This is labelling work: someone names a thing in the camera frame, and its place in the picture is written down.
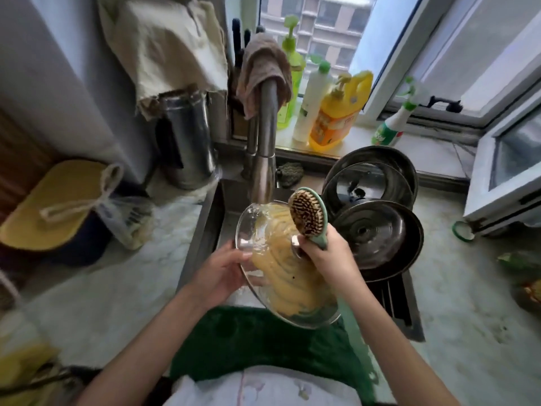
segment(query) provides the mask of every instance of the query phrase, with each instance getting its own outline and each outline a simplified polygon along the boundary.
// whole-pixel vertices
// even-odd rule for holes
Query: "green cap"
[[[321,72],[321,74],[328,74],[331,70],[331,63],[329,61],[321,61],[319,63],[318,71]]]
[[[283,21],[283,26],[289,28],[289,34],[286,35],[286,38],[282,41],[282,49],[285,52],[293,52],[295,51],[296,47],[296,40],[293,36],[293,29],[297,26],[299,23],[299,17],[297,16],[286,16],[286,18]]]

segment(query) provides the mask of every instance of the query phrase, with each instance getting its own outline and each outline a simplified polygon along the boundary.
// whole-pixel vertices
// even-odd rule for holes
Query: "white shirt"
[[[273,366],[255,366],[195,383],[181,377],[165,406],[360,406],[355,389],[341,382]]]

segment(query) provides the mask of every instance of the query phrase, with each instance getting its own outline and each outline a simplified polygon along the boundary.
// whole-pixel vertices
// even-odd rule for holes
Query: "stacked pot lids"
[[[418,178],[397,149],[355,150],[331,168],[321,198],[329,222],[349,242],[367,282],[406,271],[423,246],[423,227],[412,212]]]

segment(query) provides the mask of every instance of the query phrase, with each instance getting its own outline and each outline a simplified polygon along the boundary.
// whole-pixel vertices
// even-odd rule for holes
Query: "countertop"
[[[302,184],[318,190],[320,183],[321,177],[307,176]],[[159,217],[152,241],[136,252],[113,241],[102,259],[80,270],[41,267],[23,291],[28,314],[62,349],[66,364],[104,366],[175,293],[206,190],[180,191],[157,175],[149,192]],[[414,212],[425,244],[411,275],[426,342],[414,346],[464,405],[538,404],[541,322],[511,299],[496,257],[535,248],[540,232],[463,243],[451,225],[464,203],[464,195],[419,190]],[[242,296],[251,299],[251,292],[232,299]],[[0,336],[13,328],[19,342],[36,333],[19,311],[3,318]],[[393,402],[373,363],[378,400]]]

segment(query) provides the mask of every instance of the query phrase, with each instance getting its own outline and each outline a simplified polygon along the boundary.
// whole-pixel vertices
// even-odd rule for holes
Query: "dish soap bottle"
[[[404,128],[406,128],[409,116],[417,108],[421,100],[427,96],[424,86],[412,76],[407,76],[405,82],[408,85],[408,90],[404,94],[397,96],[406,97],[406,101],[396,114],[387,118],[376,129],[372,137],[372,145],[394,146],[402,136]]]
[[[361,71],[353,77],[350,74],[338,76],[336,86],[321,101],[308,139],[314,150],[331,149],[349,134],[358,112],[369,99],[373,78],[371,71]]]
[[[319,67],[317,71],[312,71],[308,78],[299,116],[293,130],[293,139],[304,143],[308,141],[308,135],[318,117],[321,100],[333,81],[333,77],[329,74],[331,69],[329,61],[321,60],[320,57],[312,57],[311,60],[313,63],[319,64]]]
[[[305,59],[301,54],[295,51],[296,40],[293,36],[293,29],[298,23],[299,19],[297,16],[287,16],[283,22],[283,26],[289,28],[289,34],[282,42],[282,49],[286,52],[289,65],[291,66],[293,92],[291,94],[291,100],[286,102],[278,111],[278,129],[286,128],[294,114],[297,94],[299,93],[299,86],[301,85],[302,72],[306,67]]]

